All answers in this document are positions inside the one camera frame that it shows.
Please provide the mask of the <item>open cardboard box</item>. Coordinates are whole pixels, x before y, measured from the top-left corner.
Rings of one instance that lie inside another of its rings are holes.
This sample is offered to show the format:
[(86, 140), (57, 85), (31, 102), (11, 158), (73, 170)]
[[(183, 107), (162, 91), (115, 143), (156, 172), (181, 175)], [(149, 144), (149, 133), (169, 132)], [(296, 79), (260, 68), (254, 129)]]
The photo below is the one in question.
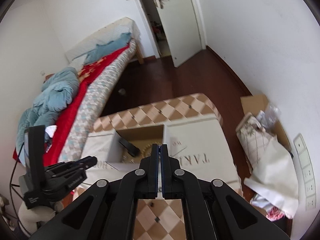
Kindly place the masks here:
[[(153, 144), (163, 144), (166, 125), (142, 126), (121, 129), (113, 132), (105, 161), (112, 168), (120, 172), (129, 172), (139, 168), (143, 158), (150, 156)], [(140, 154), (132, 157), (118, 142), (122, 137), (140, 149)]]

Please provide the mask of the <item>diamond pattern tablecloth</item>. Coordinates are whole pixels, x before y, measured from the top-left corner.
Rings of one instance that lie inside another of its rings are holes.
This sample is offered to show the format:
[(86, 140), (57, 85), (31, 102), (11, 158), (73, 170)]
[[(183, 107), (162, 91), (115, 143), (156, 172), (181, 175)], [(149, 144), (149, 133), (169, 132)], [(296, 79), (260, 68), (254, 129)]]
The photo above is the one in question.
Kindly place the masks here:
[[(210, 114), (217, 117), (222, 127), (222, 117), (209, 98), (201, 93), (191, 94), (97, 118), (90, 126), (88, 136), (92, 132), (164, 124), (166, 122), (198, 118)], [(81, 186), (78, 186), (74, 195), (78, 197), (85, 190)]]

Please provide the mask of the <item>white printed cloth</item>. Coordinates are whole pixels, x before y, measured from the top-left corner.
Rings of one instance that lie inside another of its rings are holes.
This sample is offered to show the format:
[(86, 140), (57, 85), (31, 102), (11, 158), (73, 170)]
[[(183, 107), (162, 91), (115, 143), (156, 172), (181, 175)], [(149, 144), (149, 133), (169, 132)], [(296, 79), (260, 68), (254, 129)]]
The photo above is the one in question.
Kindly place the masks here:
[[(164, 124), (167, 129), (163, 144), (167, 145), (169, 155), (179, 161), (182, 169), (195, 174), (202, 180), (221, 179), (238, 194), (242, 194), (241, 180), (215, 115), (210, 114)], [(87, 179), (80, 185), (82, 188), (89, 188), (99, 179), (118, 180), (127, 173), (117, 171), (105, 161), (114, 131), (116, 130), (89, 134), (82, 156), (95, 156), (98, 162), (87, 170)]]

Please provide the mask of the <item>small round floor object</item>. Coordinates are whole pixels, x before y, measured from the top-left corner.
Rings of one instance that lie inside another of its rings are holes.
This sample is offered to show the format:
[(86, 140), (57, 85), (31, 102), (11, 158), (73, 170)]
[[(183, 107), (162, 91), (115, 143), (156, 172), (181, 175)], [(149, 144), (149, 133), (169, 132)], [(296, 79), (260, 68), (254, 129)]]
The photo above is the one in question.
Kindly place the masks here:
[(118, 90), (118, 93), (120, 94), (120, 95), (125, 95), (126, 94), (126, 91), (125, 91), (125, 89), (120, 89), (120, 90)]

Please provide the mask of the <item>floral patterned pillow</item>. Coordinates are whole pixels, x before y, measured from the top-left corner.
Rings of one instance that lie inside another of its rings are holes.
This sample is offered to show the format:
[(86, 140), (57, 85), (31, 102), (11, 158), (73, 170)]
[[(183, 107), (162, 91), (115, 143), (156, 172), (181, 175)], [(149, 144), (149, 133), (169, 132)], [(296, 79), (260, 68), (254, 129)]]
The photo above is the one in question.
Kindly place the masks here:
[(252, 173), (269, 143), (277, 140), (277, 136), (269, 133), (250, 112), (245, 114), (235, 131), (244, 149), (249, 172)]

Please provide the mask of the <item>white power strip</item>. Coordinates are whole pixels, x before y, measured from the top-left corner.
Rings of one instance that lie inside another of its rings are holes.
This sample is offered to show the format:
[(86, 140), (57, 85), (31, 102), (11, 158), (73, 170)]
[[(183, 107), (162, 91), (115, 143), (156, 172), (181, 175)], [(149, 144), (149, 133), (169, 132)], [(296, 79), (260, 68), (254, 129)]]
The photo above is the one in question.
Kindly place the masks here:
[(306, 210), (312, 210), (316, 208), (316, 183), (310, 155), (301, 133), (295, 137), (293, 143), (296, 148), (299, 163), (302, 169), (306, 195)]

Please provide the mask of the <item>white headboard cushion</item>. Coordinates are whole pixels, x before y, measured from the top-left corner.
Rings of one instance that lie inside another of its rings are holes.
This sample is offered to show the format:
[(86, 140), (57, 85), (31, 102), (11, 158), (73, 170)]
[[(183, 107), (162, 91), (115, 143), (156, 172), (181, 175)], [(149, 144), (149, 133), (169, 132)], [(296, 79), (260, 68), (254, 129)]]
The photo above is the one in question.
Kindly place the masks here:
[(89, 35), (67, 51), (65, 55), (71, 63), (75, 58), (93, 50), (97, 44), (105, 45), (120, 38), (122, 33), (131, 33), (136, 41), (140, 38), (140, 31), (136, 22), (128, 17), (123, 17)]

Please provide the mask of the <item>clear bubble wrap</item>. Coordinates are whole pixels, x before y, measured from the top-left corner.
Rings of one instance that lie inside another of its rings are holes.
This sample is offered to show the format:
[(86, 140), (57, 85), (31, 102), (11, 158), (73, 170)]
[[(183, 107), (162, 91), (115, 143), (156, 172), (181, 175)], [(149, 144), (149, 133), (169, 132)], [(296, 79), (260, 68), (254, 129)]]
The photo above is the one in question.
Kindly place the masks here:
[(260, 110), (255, 118), (260, 122), (264, 129), (272, 130), (278, 121), (279, 116), (279, 108), (272, 103), (268, 103), (265, 110)]

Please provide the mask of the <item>flat brown cardboard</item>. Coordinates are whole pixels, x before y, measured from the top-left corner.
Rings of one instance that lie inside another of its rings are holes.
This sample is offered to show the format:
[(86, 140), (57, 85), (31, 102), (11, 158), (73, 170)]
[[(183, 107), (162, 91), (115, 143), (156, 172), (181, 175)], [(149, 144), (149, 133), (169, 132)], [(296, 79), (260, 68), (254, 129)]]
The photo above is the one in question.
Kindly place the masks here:
[(265, 129), (275, 134), (279, 143), (291, 152), (289, 138), (279, 121), (280, 110), (269, 102), (267, 96), (265, 94), (243, 96), (240, 100), (244, 114), (251, 113), (255, 116)]

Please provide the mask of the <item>white door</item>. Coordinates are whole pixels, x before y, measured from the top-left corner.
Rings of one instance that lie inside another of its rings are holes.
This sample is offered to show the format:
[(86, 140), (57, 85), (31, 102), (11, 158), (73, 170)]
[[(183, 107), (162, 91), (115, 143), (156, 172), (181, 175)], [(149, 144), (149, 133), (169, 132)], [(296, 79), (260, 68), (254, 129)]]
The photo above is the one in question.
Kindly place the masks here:
[(202, 50), (192, 0), (155, 0), (174, 67)]

